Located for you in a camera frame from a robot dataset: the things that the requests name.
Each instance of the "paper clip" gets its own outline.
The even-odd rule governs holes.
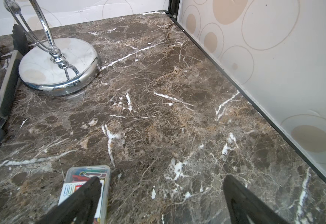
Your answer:
[[[98,172],[86,172],[84,174],[85,177],[101,177],[105,178],[107,176],[107,173],[98,173]]]

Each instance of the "patterned wall panel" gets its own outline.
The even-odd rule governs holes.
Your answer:
[[[181,0],[179,15],[326,176],[326,1]]]

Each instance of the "clear plastic box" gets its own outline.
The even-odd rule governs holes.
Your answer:
[[[72,167],[66,173],[65,183],[75,183],[88,181],[89,178],[97,176],[103,185],[103,192],[101,194],[101,214],[99,218],[94,219],[94,224],[105,224],[108,204],[108,191],[110,187],[111,168],[106,165],[101,166],[81,166]]]

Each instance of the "black edge trim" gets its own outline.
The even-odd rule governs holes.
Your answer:
[[[312,170],[326,183],[326,177],[315,167],[315,165],[295,146],[295,144],[272,122],[272,120],[258,107],[258,105],[246,95],[246,93],[235,83],[229,75],[213,60],[213,58],[190,36],[187,31],[166,10],[164,12],[183,31],[184,34],[205,54],[215,67],[239,90],[239,92],[255,107],[255,109],[268,121],[268,123],[284,138],[284,140],[297,152],[297,154],[312,168]]]

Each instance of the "white wall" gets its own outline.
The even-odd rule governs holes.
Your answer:
[[[16,0],[33,30],[41,24],[29,0]],[[50,27],[59,27],[118,16],[168,10],[169,0],[37,0]],[[0,0],[0,36],[12,34],[14,18]]]
[[[181,0],[178,22],[326,176],[326,1]]]

